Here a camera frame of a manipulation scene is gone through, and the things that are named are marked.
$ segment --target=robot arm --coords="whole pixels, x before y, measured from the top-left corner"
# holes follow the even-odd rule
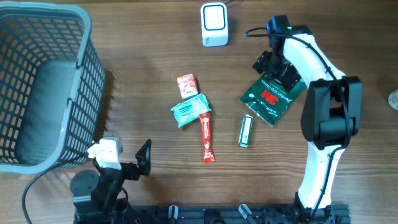
[[[274,16],[266,29],[265,36],[269,37],[272,52],[265,51],[253,68],[259,73],[267,72],[268,77],[287,91],[300,79],[308,88],[301,119],[302,132],[308,141],[308,158],[295,199],[300,214],[296,221],[323,221],[329,215],[330,192],[338,161],[349,138],[358,133],[362,85],[357,77],[346,77],[331,64],[307,26],[290,26],[286,16]],[[344,105],[330,108],[331,100],[346,103],[348,115],[345,116]]]

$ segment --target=red stick packet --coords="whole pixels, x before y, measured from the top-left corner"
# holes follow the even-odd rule
[[[203,140],[203,150],[205,152],[205,163],[215,162],[214,153],[211,148],[210,114],[200,114],[201,138]]]

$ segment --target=small green box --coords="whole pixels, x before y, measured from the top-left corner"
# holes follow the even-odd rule
[[[249,146],[249,139],[250,139],[252,125],[253,125],[253,117],[250,115],[246,115],[243,118],[241,134],[239,135],[239,141],[238,141],[239,147]]]

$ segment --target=candy wrapper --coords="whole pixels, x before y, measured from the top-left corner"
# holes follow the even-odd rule
[[[183,100],[191,98],[199,93],[195,77],[192,74],[178,77],[177,83]]]
[[[273,80],[267,81],[266,76],[262,76],[240,100],[260,118],[274,125],[304,89],[305,83],[302,80],[290,91],[286,91]]]
[[[209,108],[209,102],[204,94],[200,93],[199,95],[174,106],[171,111],[174,112],[174,117],[177,120],[178,127],[181,128],[194,119],[199,118],[199,114],[207,113],[211,111],[211,109]]]
[[[215,162],[213,149],[211,148],[210,114],[200,114],[201,138],[203,140],[203,151],[205,163]]]

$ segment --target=wooden table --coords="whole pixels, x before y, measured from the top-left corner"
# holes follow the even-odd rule
[[[240,96],[259,78],[251,68],[265,38],[244,32],[286,14],[306,24],[328,58],[363,82],[362,121],[343,155],[332,199],[349,204],[353,223],[397,223],[398,111],[387,97],[398,88],[397,1],[243,1],[228,7],[229,42],[201,44],[201,1],[81,4],[106,69],[98,134],[123,139],[123,162],[152,139],[152,170],[126,182],[133,205],[263,205],[293,202],[302,182],[307,143],[300,129],[304,91],[274,127],[255,118],[250,147],[237,146],[252,112]],[[193,73],[212,104],[214,164],[203,163],[198,121],[178,129],[171,107],[182,102],[176,78]],[[33,223],[71,223],[70,179],[55,170],[27,196]],[[0,174],[0,222],[24,223],[21,195],[32,176]]]

